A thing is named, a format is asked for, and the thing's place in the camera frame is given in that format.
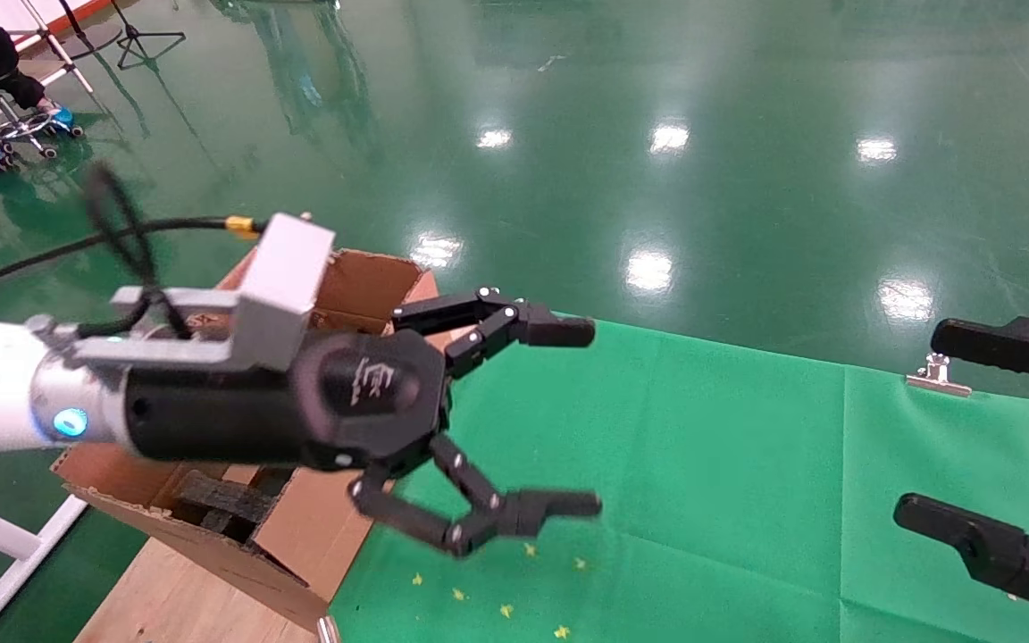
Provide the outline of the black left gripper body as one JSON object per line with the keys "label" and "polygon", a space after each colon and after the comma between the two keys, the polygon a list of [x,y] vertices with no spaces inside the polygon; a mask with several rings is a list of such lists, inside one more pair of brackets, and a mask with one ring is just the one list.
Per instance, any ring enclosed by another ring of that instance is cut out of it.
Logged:
{"label": "black left gripper body", "polygon": [[405,473],[447,427],[445,355],[422,335],[306,335],[286,371],[134,369],[132,448],[159,461]]}

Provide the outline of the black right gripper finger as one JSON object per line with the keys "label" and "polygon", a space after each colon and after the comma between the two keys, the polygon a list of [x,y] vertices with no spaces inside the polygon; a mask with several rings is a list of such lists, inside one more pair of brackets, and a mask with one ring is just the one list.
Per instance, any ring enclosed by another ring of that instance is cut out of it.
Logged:
{"label": "black right gripper finger", "polygon": [[1017,317],[1003,326],[943,319],[930,347],[948,358],[1029,374],[1029,317]]}
{"label": "black right gripper finger", "polygon": [[923,494],[902,494],[894,521],[959,553],[969,578],[1029,602],[1029,533]]}

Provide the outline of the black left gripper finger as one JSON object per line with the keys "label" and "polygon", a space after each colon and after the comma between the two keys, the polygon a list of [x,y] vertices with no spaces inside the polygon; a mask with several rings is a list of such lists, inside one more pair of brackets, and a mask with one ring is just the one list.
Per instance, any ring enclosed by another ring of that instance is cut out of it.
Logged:
{"label": "black left gripper finger", "polygon": [[498,288],[458,296],[436,296],[401,305],[391,315],[393,330],[434,335],[464,330],[442,350],[449,378],[461,379],[512,343],[533,347],[589,347],[590,318],[558,316],[546,305],[506,298]]}
{"label": "black left gripper finger", "polygon": [[551,517],[596,517],[603,502],[595,492],[564,489],[516,489],[498,492],[452,439],[438,434],[428,453],[447,480],[468,500],[470,512],[449,520],[384,491],[389,471],[372,463],[348,485],[358,513],[397,530],[442,553],[467,557],[497,538],[531,540]]}

